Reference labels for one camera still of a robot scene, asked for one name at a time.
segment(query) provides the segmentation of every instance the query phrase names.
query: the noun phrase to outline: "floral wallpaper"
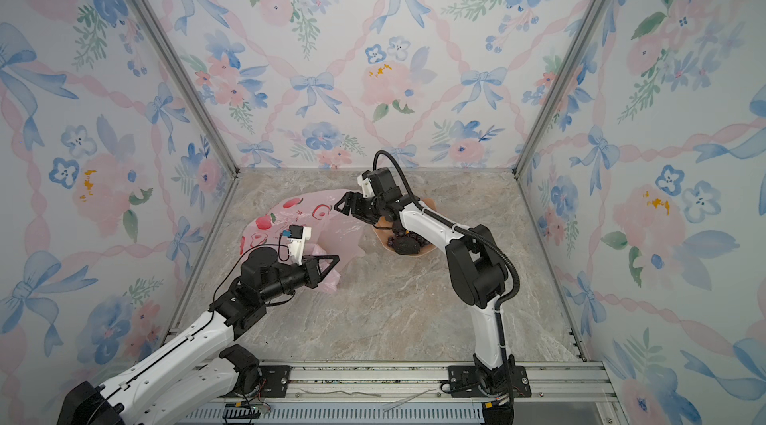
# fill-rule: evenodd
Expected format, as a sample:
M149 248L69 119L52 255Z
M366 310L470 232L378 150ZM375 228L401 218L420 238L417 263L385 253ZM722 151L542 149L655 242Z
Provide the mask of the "floral wallpaper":
M0 422L159 346L230 176L125 0L0 0Z
M590 3L148 1L239 165L277 168L512 167Z
M633 425L766 423L765 10L610 0L522 171Z

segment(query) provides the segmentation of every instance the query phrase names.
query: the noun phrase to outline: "mounting plate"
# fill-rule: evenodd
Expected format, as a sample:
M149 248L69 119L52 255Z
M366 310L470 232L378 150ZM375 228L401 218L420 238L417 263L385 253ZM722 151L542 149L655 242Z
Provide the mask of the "mounting plate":
M450 365L446 368L449 375L451 389L463 388L472 383L478 383L474 365ZM531 397L531 387L527 378L526 369L521 365L513 365L511 371L513 398ZM464 391L452 393L453 398L486 398L487 396L478 388L472 387Z
M290 384L290 365L261 365L261 376L266 379L261 398L284 398Z

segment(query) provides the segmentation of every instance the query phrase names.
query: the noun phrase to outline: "marble surface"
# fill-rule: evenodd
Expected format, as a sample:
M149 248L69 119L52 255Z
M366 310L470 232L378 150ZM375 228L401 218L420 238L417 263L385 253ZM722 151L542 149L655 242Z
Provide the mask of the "marble surface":
M280 200L301 192L356 190L358 174L315 169L243 172L182 317L182 327L206 310L216 286L239 256L240 237L248 223ZM519 270L521 291L503 305L506 341L516 360L577 360L535 226L512 174L406 174L413 191L436 200L447 217L487 226ZM301 289L290 303L270 308L237 343L260 359L470 360L474 331L468 306L450 285L444 254L397 256L383 248L371 227L359 245L366 255L345 268L336 294Z

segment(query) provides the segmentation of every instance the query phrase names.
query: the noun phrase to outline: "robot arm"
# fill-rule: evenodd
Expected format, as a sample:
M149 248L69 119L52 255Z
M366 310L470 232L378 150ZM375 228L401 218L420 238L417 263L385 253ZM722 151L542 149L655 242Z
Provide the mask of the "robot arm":
M291 245L302 250L310 230L292 226L290 232ZM82 382L70 391L58 425L169 425L213 398L256 391L261 381L258 359L232 343L266 315L267 302L292 295L301 286L315 288L340 261L338 256L304 256L301 265L289 265L278 258L275 249L253 249L241 275L184 332L99 387ZM331 263L321 271L323 259ZM195 370L218 352L211 363Z
M376 167L380 155L388 156L396 167L407 189L406 195L388 168ZM373 168L358 177L361 192L346 193L335 204L335 210L373 225L384 217L395 227L419 234L444 252L452 287L470 306L476 336L476 380L485 393L507 392L510 401L513 389L524 396L531 393L520 380L523 368L515 365L513 355L508 356L505 350L500 307L518 293L519 276L508 257L496 246L490 230L483 225L468 228L429 209L412 194L399 165L387 152L375 154ZM513 278L513 287L506 294L505 281L509 275Z

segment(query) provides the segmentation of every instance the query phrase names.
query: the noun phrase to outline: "pink plastic bag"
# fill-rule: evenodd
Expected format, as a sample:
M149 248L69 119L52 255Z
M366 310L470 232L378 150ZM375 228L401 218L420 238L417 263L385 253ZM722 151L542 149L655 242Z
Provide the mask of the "pink plastic bag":
M338 265L317 287L323 292L336 292L340 272L346 264L365 255L359 247L359 239L367 224L332 209L346 192L348 189L321 190L280 202L244 228L240 253L262 243L279 243L282 231L291 225L311 227L311 239L303 254L340 256ZM286 245L287 241L283 239L282 243ZM279 253L280 257L286 257L287 249L280 247ZM321 261L322 270L328 266L327 261Z

